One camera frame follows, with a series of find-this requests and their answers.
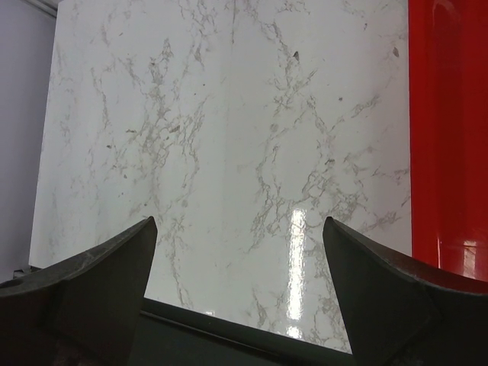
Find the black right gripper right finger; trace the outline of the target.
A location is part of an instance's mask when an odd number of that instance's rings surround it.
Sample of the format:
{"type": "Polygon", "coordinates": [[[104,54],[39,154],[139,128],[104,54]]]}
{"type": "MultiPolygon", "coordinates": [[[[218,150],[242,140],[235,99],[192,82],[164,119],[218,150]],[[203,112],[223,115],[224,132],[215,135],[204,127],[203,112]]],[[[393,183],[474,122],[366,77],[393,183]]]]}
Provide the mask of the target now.
{"type": "Polygon", "coordinates": [[[327,217],[323,244],[358,365],[485,365],[487,284],[327,217]]]}

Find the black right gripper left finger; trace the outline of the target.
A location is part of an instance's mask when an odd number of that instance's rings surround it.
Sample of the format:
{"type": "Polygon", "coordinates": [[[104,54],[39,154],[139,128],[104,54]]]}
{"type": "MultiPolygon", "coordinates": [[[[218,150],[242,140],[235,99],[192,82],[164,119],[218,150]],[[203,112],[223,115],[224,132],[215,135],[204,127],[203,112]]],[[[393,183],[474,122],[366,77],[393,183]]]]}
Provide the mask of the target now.
{"type": "Polygon", "coordinates": [[[3,365],[126,365],[156,250],[148,217],[1,284],[3,365]]]}

